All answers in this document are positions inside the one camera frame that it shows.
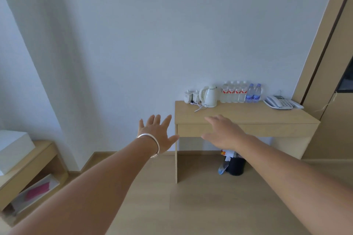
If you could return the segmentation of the clear tray with pink paper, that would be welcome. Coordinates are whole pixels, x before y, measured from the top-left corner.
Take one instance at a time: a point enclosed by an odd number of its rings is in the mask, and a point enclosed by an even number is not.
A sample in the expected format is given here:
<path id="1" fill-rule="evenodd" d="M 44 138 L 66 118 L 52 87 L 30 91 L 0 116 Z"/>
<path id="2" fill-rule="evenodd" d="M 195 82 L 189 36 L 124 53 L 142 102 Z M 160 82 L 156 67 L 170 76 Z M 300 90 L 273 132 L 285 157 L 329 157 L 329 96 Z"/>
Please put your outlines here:
<path id="1" fill-rule="evenodd" d="M 53 174 L 49 174 L 30 187 L 24 189 L 11 201 L 11 206 L 14 209 L 13 215 L 21 213 L 57 186 L 59 186 L 59 181 Z"/>

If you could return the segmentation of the black television screen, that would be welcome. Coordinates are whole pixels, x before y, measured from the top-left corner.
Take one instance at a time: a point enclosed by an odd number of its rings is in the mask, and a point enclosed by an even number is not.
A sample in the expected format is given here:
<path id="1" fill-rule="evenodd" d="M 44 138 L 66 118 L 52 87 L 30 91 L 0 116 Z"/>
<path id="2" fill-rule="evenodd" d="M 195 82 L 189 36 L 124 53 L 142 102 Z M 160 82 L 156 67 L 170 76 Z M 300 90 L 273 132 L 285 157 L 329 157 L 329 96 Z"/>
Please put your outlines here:
<path id="1" fill-rule="evenodd" d="M 340 79 L 335 92 L 353 93 L 353 56 Z"/>

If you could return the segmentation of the blue label water bottle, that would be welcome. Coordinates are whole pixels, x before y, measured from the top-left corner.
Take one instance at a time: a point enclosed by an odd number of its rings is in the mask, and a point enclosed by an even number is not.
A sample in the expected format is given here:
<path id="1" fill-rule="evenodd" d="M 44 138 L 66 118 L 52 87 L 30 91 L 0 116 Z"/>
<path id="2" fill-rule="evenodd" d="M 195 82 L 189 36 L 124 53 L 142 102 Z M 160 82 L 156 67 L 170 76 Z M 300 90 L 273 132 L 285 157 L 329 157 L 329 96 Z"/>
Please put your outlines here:
<path id="1" fill-rule="evenodd" d="M 254 97 L 254 84 L 250 84 L 246 93 L 245 103 L 252 103 Z"/>
<path id="2" fill-rule="evenodd" d="M 258 83 L 256 88 L 254 89 L 253 103 L 257 103 L 260 101 L 261 94 L 262 94 L 262 85 Z"/>

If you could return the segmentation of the blue plastic bag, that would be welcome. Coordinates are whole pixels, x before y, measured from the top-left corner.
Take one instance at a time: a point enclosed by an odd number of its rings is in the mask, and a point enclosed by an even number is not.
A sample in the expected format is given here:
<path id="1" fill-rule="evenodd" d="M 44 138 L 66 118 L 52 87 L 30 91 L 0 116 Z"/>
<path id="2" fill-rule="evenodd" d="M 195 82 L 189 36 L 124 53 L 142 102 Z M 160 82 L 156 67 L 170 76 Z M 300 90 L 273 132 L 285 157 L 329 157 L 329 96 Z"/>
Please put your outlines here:
<path id="1" fill-rule="evenodd" d="M 218 168 L 218 174 L 222 175 L 229 167 L 229 164 L 230 164 L 230 160 L 223 161 L 220 167 Z"/>

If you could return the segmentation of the white bed mattress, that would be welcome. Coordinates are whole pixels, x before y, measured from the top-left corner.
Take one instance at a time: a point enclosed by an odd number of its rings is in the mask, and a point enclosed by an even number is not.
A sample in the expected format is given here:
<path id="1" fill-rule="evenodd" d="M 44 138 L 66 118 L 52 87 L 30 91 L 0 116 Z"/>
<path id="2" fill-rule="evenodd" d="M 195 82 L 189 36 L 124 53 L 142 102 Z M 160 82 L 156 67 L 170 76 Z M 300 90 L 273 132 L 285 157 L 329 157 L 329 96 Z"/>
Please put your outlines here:
<path id="1" fill-rule="evenodd" d="M 28 133 L 0 130 L 0 176 L 6 175 L 34 148 Z"/>

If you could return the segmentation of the person's left hand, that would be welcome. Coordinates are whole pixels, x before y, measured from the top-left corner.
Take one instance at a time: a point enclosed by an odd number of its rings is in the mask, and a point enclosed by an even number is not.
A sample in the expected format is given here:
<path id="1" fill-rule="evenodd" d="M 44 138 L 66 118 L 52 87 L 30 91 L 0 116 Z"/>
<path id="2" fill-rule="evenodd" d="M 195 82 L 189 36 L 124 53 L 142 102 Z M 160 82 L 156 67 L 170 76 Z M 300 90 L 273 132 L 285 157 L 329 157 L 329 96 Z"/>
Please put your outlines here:
<path id="1" fill-rule="evenodd" d="M 157 157 L 165 153 L 170 148 L 166 148 L 165 142 L 169 138 L 167 130 L 169 128 L 172 115 L 168 115 L 160 126 L 155 126 L 155 115 L 151 115 L 146 122 L 144 122 L 144 129 L 137 133 L 137 140 L 146 142 L 147 146 L 151 148 L 151 157 Z"/>

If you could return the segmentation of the wooden wardrobe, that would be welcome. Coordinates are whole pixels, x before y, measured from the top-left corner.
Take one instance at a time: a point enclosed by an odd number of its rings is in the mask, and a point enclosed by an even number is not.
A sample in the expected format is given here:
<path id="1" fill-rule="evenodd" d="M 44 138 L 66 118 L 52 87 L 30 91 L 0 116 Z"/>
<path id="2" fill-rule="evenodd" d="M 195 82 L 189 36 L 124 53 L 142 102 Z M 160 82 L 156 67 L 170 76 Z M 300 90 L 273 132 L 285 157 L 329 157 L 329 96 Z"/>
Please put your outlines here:
<path id="1" fill-rule="evenodd" d="M 292 99 L 320 121 L 304 160 L 353 160 L 353 93 L 336 87 L 353 56 L 353 0 L 329 0 Z"/>

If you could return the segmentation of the person's right forearm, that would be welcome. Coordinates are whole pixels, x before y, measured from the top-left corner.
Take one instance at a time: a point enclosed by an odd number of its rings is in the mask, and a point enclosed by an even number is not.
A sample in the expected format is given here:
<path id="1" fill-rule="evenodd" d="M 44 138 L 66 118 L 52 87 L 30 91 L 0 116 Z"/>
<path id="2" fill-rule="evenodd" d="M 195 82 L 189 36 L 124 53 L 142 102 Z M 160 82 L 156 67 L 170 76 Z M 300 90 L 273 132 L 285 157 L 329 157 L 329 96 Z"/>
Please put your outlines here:
<path id="1" fill-rule="evenodd" d="M 353 235 L 351 186 L 251 135 L 235 148 L 312 235 Z"/>

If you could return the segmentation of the light wooden desk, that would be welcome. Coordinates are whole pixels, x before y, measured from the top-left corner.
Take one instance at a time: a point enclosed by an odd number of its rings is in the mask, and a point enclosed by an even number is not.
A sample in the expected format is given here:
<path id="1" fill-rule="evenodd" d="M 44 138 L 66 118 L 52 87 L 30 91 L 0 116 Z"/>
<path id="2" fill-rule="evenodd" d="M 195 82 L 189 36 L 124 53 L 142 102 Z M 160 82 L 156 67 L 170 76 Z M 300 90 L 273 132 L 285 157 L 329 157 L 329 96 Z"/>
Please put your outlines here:
<path id="1" fill-rule="evenodd" d="M 259 103 L 218 103 L 201 109 L 183 101 L 175 102 L 175 133 L 180 138 L 199 138 L 213 129 L 205 117 L 222 114 L 247 134 L 271 138 L 270 145 L 301 159 L 320 121 L 303 109 L 277 110 Z"/>

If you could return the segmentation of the white desk telephone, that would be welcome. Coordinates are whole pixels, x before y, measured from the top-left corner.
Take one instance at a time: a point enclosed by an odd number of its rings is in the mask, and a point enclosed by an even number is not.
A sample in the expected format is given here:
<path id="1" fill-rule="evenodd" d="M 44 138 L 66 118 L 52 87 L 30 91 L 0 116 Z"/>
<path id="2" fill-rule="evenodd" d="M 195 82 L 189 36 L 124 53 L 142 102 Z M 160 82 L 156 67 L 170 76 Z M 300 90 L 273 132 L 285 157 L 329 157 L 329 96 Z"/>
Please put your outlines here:
<path id="1" fill-rule="evenodd" d="M 272 109 L 277 110 L 292 110 L 292 109 L 304 109 L 302 105 L 293 100 L 285 99 L 282 96 L 267 96 L 263 102 Z"/>

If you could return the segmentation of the black trash bin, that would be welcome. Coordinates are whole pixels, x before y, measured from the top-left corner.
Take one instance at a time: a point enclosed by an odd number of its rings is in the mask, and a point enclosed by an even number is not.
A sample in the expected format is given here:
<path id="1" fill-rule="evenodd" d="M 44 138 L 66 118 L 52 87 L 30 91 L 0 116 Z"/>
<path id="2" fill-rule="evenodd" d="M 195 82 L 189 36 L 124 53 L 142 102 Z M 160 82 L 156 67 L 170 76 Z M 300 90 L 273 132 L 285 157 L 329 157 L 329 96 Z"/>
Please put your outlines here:
<path id="1" fill-rule="evenodd" d="M 244 173 L 246 159 L 234 152 L 233 157 L 226 157 L 225 172 L 232 176 L 241 176 Z"/>

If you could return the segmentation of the person's left forearm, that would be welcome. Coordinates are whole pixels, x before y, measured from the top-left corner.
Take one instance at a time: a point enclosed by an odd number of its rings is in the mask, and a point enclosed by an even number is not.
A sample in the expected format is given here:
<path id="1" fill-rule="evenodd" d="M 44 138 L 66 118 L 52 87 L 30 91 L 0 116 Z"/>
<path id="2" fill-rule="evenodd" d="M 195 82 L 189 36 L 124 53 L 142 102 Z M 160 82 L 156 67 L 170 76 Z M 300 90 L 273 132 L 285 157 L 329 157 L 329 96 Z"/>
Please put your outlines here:
<path id="1" fill-rule="evenodd" d="M 150 158 L 151 148 L 135 139 L 44 202 L 8 235 L 104 235 Z"/>

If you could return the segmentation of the wooden bedside table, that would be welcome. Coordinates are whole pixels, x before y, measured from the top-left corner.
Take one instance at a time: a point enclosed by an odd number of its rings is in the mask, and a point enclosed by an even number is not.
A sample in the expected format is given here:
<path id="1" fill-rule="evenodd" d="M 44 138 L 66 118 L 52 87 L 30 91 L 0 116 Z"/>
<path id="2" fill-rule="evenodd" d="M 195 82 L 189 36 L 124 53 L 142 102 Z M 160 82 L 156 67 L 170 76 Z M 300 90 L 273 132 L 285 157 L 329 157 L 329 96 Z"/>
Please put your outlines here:
<path id="1" fill-rule="evenodd" d="M 35 149 L 27 154 L 6 175 L 0 176 L 0 226 L 12 228 L 28 216 L 42 202 L 60 190 L 68 179 L 68 170 L 56 144 L 49 140 L 33 141 Z M 10 202 L 23 190 L 31 187 L 47 175 L 59 182 L 54 190 L 44 194 L 23 212 L 10 213 Z"/>

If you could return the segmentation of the white electric kettle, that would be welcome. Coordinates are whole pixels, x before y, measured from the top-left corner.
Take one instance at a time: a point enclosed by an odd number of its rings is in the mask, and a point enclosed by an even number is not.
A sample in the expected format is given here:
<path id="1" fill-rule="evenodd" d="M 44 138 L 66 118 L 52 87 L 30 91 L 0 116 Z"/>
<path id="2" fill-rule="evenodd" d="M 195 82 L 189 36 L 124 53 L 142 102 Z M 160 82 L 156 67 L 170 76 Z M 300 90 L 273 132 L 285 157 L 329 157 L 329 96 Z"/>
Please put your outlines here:
<path id="1" fill-rule="evenodd" d="M 218 89 L 215 85 L 205 86 L 199 91 L 201 105 L 206 108 L 217 106 Z"/>

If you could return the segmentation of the person's right hand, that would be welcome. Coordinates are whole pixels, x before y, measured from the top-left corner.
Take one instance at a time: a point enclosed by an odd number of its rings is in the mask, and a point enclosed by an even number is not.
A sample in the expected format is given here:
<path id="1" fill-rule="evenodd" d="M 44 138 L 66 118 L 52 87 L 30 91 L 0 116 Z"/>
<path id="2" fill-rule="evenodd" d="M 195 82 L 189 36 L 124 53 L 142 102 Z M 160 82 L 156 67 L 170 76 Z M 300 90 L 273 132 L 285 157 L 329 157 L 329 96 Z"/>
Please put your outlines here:
<path id="1" fill-rule="evenodd" d="M 251 140 L 239 125 L 222 115 L 205 117 L 205 120 L 211 124 L 211 132 L 218 134 L 218 140 L 207 141 L 220 149 L 238 151 Z"/>

